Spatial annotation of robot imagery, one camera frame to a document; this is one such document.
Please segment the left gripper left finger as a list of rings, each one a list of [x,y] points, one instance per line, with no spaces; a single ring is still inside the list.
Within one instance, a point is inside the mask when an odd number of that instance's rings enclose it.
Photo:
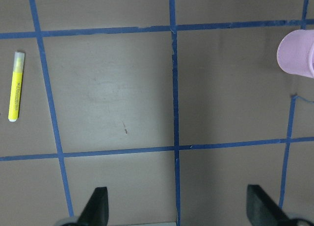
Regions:
[[[79,226],[106,226],[108,219],[107,188],[97,187],[78,218],[77,224]]]

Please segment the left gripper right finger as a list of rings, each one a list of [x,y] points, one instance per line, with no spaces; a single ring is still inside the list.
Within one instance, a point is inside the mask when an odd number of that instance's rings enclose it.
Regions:
[[[259,185],[247,186],[246,215],[252,226],[294,225],[294,221],[288,218]]]

